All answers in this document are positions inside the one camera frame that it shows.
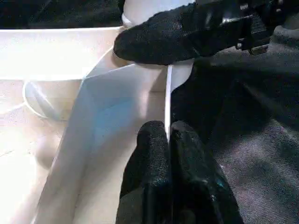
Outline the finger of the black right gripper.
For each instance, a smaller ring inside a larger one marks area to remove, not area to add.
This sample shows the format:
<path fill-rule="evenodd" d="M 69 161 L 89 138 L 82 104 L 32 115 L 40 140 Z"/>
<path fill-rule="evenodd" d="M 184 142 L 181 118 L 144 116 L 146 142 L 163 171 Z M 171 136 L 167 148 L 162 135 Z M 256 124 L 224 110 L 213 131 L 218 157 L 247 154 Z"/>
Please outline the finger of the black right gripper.
<path fill-rule="evenodd" d="M 159 12 L 140 25 L 121 32 L 114 53 L 121 59 L 142 64 L 169 65 L 200 56 L 194 44 L 199 7 L 188 4 Z"/>

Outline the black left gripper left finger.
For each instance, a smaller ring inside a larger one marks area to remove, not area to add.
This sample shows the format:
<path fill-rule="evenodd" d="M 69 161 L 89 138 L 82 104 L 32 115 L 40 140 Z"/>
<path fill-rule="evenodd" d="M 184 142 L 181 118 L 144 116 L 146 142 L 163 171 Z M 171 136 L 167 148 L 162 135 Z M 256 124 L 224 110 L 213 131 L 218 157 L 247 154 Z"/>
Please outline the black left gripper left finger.
<path fill-rule="evenodd" d="M 172 179 L 168 141 L 161 121 L 143 124 L 124 169 L 119 197 L 120 224 L 172 222 Z"/>

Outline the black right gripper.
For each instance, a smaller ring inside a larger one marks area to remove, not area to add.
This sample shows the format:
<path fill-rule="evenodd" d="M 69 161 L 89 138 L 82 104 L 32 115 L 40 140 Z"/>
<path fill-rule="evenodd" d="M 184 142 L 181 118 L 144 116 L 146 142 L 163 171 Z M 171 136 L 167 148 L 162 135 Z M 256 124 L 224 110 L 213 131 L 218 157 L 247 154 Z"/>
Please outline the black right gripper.
<path fill-rule="evenodd" d="M 284 21 L 282 0 L 195 1 L 195 54 L 212 56 L 235 47 L 265 52 L 275 27 Z"/>

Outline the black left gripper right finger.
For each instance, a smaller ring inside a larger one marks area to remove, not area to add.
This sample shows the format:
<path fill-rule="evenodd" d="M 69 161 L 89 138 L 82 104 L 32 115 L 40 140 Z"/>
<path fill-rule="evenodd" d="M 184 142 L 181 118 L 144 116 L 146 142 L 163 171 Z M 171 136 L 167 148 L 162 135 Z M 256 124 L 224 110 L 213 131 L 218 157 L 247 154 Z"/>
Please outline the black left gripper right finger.
<path fill-rule="evenodd" d="M 173 222 L 175 224 L 243 223 L 233 191 L 217 161 L 196 131 L 171 125 Z"/>

